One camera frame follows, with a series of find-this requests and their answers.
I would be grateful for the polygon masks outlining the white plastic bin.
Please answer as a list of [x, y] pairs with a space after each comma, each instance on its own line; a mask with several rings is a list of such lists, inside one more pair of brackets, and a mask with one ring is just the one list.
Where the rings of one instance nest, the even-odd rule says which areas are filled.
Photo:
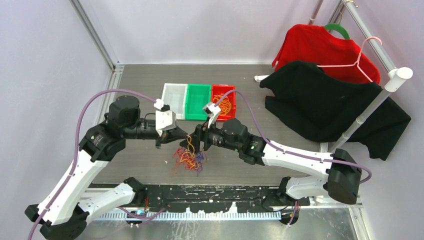
[[185, 120], [186, 97], [188, 84], [186, 83], [165, 83], [163, 85], [161, 99], [176, 114], [177, 120]]

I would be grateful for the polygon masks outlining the red plastic bin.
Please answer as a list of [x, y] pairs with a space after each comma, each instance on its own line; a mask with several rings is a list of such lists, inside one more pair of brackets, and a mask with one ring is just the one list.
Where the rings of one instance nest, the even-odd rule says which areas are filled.
[[[211, 86], [211, 101], [213, 103], [218, 102], [224, 94], [230, 90], [234, 90], [236, 87], [234, 85], [225, 85], [225, 84], [213, 84]], [[220, 115], [217, 118], [218, 122], [224, 122], [229, 119], [236, 117], [236, 93], [232, 92], [227, 95], [222, 102], [220, 102], [219, 107], [221, 109]]]

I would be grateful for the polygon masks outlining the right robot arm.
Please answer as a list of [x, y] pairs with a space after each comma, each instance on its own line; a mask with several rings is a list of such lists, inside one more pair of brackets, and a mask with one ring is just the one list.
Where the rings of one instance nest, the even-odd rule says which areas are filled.
[[344, 149], [314, 152], [281, 145], [250, 133], [236, 118], [225, 121], [221, 128], [214, 123], [199, 124], [179, 145], [195, 153], [216, 146], [237, 152], [250, 165], [304, 173], [305, 177], [282, 178], [277, 198], [286, 206], [312, 196], [328, 196], [347, 205], [357, 203], [362, 169]]

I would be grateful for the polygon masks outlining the green plastic bin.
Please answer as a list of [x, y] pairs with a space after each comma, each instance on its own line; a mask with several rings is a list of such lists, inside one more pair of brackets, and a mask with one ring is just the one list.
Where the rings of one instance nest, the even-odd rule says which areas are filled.
[[187, 85], [185, 99], [185, 120], [205, 121], [207, 114], [203, 107], [211, 100], [211, 84], [194, 84]]

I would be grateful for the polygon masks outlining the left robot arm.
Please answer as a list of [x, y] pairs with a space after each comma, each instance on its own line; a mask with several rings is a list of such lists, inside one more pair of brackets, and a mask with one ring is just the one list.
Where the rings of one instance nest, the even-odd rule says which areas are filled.
[[74, 240], [98, 216], [124, 205], [138, 207], [147, 202], [146, 187], [134, 177], [96, 197], [81, 197], [93, 179], [126, 147], [127, 140], [153, 140], [160, 148], [187, 136], [177, 126], [176, 115], [168, 105], [156, 99], [154, 106], [155, 118], [145, 119], [137, 97], [120, 96], [110, 104], [103, 122], [76, 139], [67, 172], [41, 203], [25, 210], [45, 239]]

